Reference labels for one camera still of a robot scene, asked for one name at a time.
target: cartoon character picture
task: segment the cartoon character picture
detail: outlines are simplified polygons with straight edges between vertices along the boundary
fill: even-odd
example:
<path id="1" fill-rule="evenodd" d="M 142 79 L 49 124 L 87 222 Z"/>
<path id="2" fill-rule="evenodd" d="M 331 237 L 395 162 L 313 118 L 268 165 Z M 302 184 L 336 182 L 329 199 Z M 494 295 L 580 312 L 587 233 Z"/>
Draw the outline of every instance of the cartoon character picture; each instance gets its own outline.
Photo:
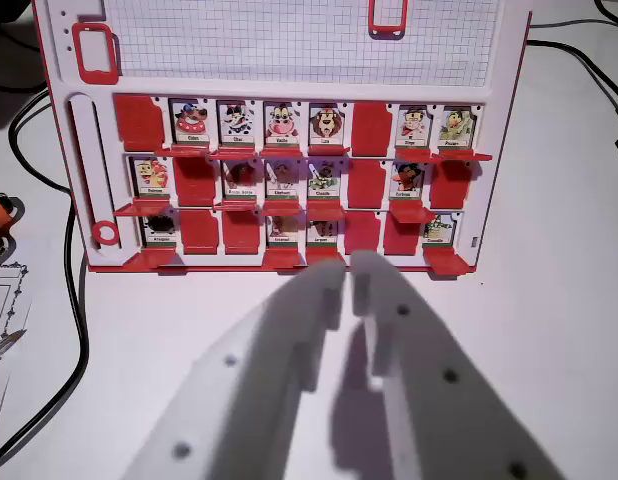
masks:
<path id="1" fill-rule="evenodd" d="M 312 145 L 342 145 L 344 117 L 335 105 L 310 109 L 309 143 Z"/>
<path id="2" fill-rule="evenodd" d="M 340 171 L 332 162 L 322 162 L 316 168 L 309 163 L 311 179 L 309 180 L 310 197 L 337 197 L 340 195 Z"/>
<path id="3" fill-rule="evenodd" d="M 297 245 L 298 219 L 296 217 L 267 217 L 269 245 Z"/>
<path id="4" fill-rule="evenodd" d="M 453 237 L 456 233 L 458 214 L 444 213 L 436 215 L 436 218 L 425 225 L 423 245 L 452 246 Z"/>
<path id="5" fill-rule="evenodd" d="M 297 198 L 296 191 L 300 181 L 300 172 L 294 160 L 277 160 L 267 162 L 267 198 Z"/>
<path id="6" fill-rule="evenodd" d="M 253 145 L 253 112 L 245 102 L 218 103 L 223 145 Z"/>
<path id="7" fill-rule="evenodd" d="M 131 158 L 136 178 L 136 194 L 140 197 L 168 197 L 169 173 L 166 161 L 156 157 Z"/>
<path id="8" fill-rule="evenodd" d="M 297 116 L 289 103 L 265 105 L 267 131 L 265 143 L 274 145 L 298 144 L 298 130 L 294 116 Z"/>
<path id="9" fill-rule="evenodd" d="M 256 196 L 256 169 L 249 162 L 223 162 L 225 197 Z"/>
<path id="10" fill-rule="evenodd" d="M 445 110 L 445 120 L 440 131 L 440 147 L 468 148 L 473 137 L 474 121 L 469 108 Z"/>
<path id="11" fill-rule="evenodd" d="M 427 107 L 402 105 L 396 131 L 397 148 L 425 148 L 429 144 L 431 117 Z"/>
<path id="12" fill-rule="evenodd" d="M 307 232 L 307 246 L 334 246 L 337 241 L 338 222 L 318 220 L 309 224 L 309 230 Z"/>
<path id="13" fill-rule="evenodd" d="M 209 143 L 206 108 L 196 100 L 172 100 L 170 105 L 177 143 Z"/>
<path id="14" fill-rule="evenodd" d="M 391 174 L 390 199 L 420 198 L 424 172 L 418 168 L 417 163 L 393 162 Z"/>
<path id="15" fill-rule="evenodd" d="M 146 246 L 176 246 L 175 214 L 173 210 L 168 212 L 140 218 L 140 230 Z"/>

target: guess who game board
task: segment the guess who game board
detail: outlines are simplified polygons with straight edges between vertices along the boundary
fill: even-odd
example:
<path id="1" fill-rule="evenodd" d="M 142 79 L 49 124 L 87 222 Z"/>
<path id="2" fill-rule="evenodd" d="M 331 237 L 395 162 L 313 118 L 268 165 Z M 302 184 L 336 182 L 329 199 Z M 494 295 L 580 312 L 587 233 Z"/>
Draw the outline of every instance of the guess who game board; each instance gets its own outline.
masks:
<path id="1" fill-rule="evenodd" d="M 530 0 L 36 0 L 97 272 L 477 268 Z"/>

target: red circle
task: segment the red circle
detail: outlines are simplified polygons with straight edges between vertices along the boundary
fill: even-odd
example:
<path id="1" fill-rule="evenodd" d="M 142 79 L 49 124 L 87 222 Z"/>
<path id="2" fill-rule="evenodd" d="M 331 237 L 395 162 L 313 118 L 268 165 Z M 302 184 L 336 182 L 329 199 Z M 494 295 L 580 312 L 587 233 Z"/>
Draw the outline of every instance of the red circle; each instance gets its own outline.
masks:
<path id="1" fill-rule="evenodd" d="M 102 227 L 108 227 L 111 230 L 113 230 L 113 238 L 109 240 L 107 240 L 106 238 L 103 238 L 102 235 L 100 234 L 100 229 Z M 91 234 L 98 241 L 98 243 L 102 245 L 118 245 L 118 242 L 120 241 L 120 233 L 118 232 L 118 227 L 116 226 L 115 223 L 110 222 L 108 220 L 101 220 L 100 222 L 96 223 L 91 228 Z"/>

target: white table surface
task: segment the white table surface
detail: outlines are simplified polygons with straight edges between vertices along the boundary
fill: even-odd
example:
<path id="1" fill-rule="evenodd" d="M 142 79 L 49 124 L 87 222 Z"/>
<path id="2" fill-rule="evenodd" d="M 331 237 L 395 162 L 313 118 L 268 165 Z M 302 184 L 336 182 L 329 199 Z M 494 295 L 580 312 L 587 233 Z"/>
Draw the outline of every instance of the white table surface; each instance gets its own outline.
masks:
<path id="1" fill-rule="evenodd" d="M 609 8 L 618 13 L 618 5 Z M 600 17 L 593 1 L 544 0 L 534 21 L 582 17 Z M 618 83 L 617 28 L 531 36 L 581 48 Z M 27 84 L 22 63 L 31 65 L 35 54 L 3 42 L 0 52 L 3 67 L 16 65 L 14 84 Z M 56 392 L 78 354 L 62 273 L 68 199 L 20 168 L 1 125 L 23 101 L 0 94 L 0 191 L 27 207 L 12 229 L 22 244 L 13 258 L 27 261 L 42 281 L 29 331 L 14 347 L 0 444 Z M 616 139 L 618 119 L 580 63 L 529 47 L 478 272 L 446 282 L 407 274 L 573 480 L 618 479 Z M 65 181 L 50 111 L 23 129 L 21 145 L 32 164 Z M 0 479 L 118 479 L 191 361 L 286 280 L 273 273 L 89 273 L 87 373 L 56 417 L 0 469 Z M 358 327 L 347 302 L 340 330 L 327 337 L 318 392 L 302 399 L 288 479 L 389 480 L 378 394 L 343 384 L 347 362 L 349 374 L 359 367 L 350 355 Z"/>

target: grid paper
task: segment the grid paper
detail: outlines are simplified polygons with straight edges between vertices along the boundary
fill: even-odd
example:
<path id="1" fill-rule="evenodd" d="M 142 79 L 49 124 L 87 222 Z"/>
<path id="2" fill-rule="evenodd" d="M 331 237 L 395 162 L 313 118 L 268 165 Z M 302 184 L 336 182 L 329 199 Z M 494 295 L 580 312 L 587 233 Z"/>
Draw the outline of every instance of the grid paper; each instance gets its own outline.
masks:
<path id="1" fill-rule="evenodd" d="M 483 86 L 500 0 L 411 0 L 401 40 L 368 0 L 104 0 L 122 74 Z M 396 25 L 402 0 L 377 0 Z"/>

